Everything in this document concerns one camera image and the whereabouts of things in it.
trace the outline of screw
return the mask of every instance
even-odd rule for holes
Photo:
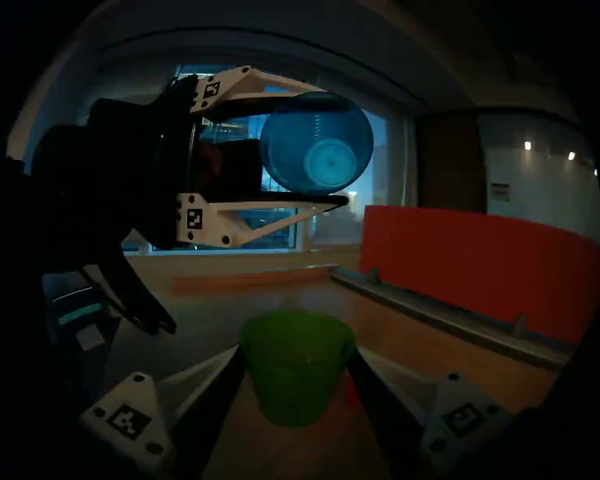
[[[146,451],[153,455],[160,455],[165,449],[162,448],[162,445],[156,442],[149,442],[145,445]]]
[[[429,445],[429,450],[434,452],[435,454],[439,454],[446,448],[446,441],[444,438],[436,438],[432,441],[431,445]]]

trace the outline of wall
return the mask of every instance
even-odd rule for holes
[[[271,52],[344,73],[421,109],[470,103],[408,34],[351,0],[122,0],[100,17],[92,35],[100,55],[112,60],[174,48]]]
[[[556,226],[600,245],[598,178],[579,133],[522,115],[483,115],[478,124],[487,213]],[[524,150],[524,141],[532,150]],[[570,151],[576,153],[572,161]],[[508,202],[494,198],[492,183],[510,186]]]

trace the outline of window sill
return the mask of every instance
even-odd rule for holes
[[[222,257],[231,255],[295,255],[295,254],[339,254],[355,253],[360,251],[360,245],[325,245],[317,246],[311,250],[299,250],[295,248],[268,248],[268,249],[235,249],[235,250],[159,250],[148,253],[125,252],[127,257]]]

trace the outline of table surface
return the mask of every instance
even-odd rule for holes
[[[155,293],[178,332],[151,337],[123,321],[107,362],[105,391],[134,371],[159,380],[189,368],[238,343],[242,325],[256,314],[297,308],[347,322],[360,346],[418,374],[440,379],[459,371],[514,414],[538,406],[558,376],[437,330],[327,276],[281,285],[218,286],[195,294]]]
[[[351,380],[343,374],[316,423],[306,428],[281,428],[260,413],[247,374],[226,416],[204,480],[391,479],[361,404],[346,400],[347,382]]]

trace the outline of red object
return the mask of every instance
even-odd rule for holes
[[[355,410],[360,407],[358,389],[355,388],[355,383],[349,375],[346,376],[345,405],[349,410]]]
[[[600,245],[495,215],[366,208],[360,271],[503,322],[578,343],[600,297]]]

